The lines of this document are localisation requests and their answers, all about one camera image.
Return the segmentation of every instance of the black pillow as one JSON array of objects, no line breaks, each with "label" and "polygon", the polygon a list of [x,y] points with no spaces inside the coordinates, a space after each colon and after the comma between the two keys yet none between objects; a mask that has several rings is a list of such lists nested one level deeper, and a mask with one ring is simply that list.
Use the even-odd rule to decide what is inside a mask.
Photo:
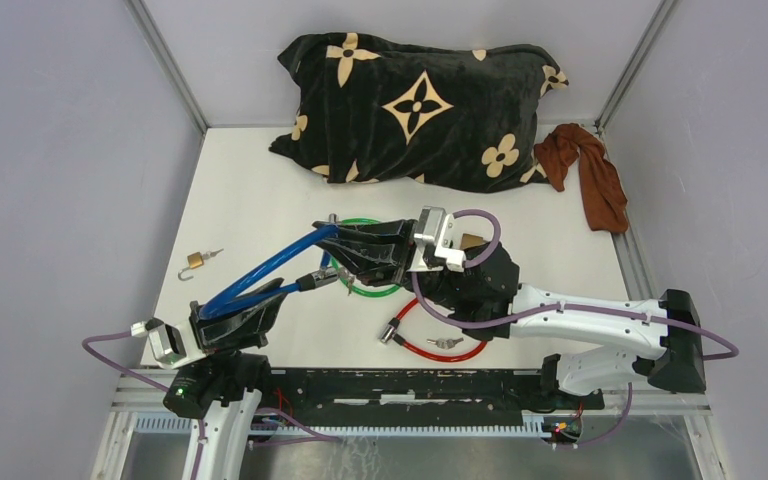
[{"label": "black pillow", "polygon": [[327,177],[400,177],[470,192],[546,182],[532,155],[537,102],[569,82],[540,47],[455,51],[371,35],[297,38],[278,56],[301,88],[272,152]]}]

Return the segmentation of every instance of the white tabletop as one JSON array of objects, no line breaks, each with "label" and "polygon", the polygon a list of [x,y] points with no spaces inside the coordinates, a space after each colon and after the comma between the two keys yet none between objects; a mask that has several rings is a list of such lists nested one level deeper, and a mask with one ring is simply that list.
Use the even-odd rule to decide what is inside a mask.
[{"label": "white tabletop", "polygon": [[[543,138],[552,127],[538,130]],[[566,192],[549,185],[528,185],[491,195],[464,193],[422,185],[410,179],[378,184],[328,185],[292,160],[267,148],[288,128],[210,129],[199,158],[178,236],[160,292],[155,316],[185,324],[189,302],[204,303],[254,266],[311,230],[329,213],[340,218],[378,220],[417,218],[424,205],[449,212],[481,208],[502,224],[502,244],[520,266],[520,279],[537,287],[573,295],[625,300],[626,291],[610,234],[592,232],[584,218],[577,164],[570,169]],[[459,220],[457,227],[490,238],[481,219]],[[181,282],[178,271],[187,255],[225,250]],[[285,281],[318,267],[321,251],[312,248],[275,272]],[[346,295],[335,283],[290,295],[281,307],[269,345],[251,350],[269,356],[278,367],[438,368],[395,343],[377,341],[384,324],[411,295],[399,291],[374,299]],[[432,351],[469,351],[475,341],[465,337],[443,352],[426,345],[427,338],[462,337],[462,333],[415,308],[399,332]],[[543,357],[573,353],[587,344],[546,338],[496,339],[476,358],[451,366],[466,368],[538,368]],[[154,365],[151,352],[144,365]]]}]

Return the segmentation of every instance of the white wall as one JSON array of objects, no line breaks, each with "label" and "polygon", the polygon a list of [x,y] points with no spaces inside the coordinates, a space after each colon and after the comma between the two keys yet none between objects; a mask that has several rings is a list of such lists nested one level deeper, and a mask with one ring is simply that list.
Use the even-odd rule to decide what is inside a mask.
[{"label": "white wall", "polygon": [[306,33],[356,31],[471,49],[540,45],[570,88],[539,119],[593,121],[658,0],[146,0],[211,125],[289,125],[298,87],[275,57]]},{"label": "white wall", "polygon": [[[0,480],[87,478],[200,136],[122,1],[0,1]],[[133,359],[137,342],[106,345]]]},{"label": "white wall", "polygon": [[768,478],[768,2],[679,4],[608,133],[659,287],[742,349],[706,367],[730,478]]}]

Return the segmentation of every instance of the brown scarf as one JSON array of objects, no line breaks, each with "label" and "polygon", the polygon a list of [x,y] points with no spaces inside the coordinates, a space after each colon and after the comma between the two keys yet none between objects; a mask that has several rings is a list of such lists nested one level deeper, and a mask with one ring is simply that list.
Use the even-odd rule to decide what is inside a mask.
[{"label": "brown scarf", "polygon": [[584,215],[591,230],[623,233],[628,230],[625,198],[617,169],[607,161],[605,147],[587,130],[574,123],[558,125],[543,143],[534,146],[534,156],[546,171],[549,183],[564,191],[564,179],[581,151],[579,176]]}]

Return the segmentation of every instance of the red cable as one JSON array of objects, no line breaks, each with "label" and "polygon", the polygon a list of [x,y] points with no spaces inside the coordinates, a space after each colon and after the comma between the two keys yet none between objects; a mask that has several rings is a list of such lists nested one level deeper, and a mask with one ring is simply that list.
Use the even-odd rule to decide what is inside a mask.
[{"label": "red cable", "polygon": [[[402,308],[402,310],[396,314],[396,319],[401,322],[402,319],[405,317],[405,315],[407,315],[408,312],[410,312],[411,309],[417,305],[417,303],[419,303],[419,300],[417,300],[416,298],[408,302],[408,304],[405,305],[405,307]],[[462,353],[460,355],[438,355],[436,353],[431,353],[426,350],[423,350],[417,347],[416,345],[408,342],[407,340],[404,340],[402,342],[402,346],[408,349],[409,351],[419,355],[420,357],[424,357],[429,360],[433,360],[435,362],[455,363],[455,362],[463,362],[463,361],[469,360],[470,358],[478,355],[479,353],[481,353],[482,350],[484,350],[484,347],[487,346],[487,342],[481,342],[469,352]]]}]

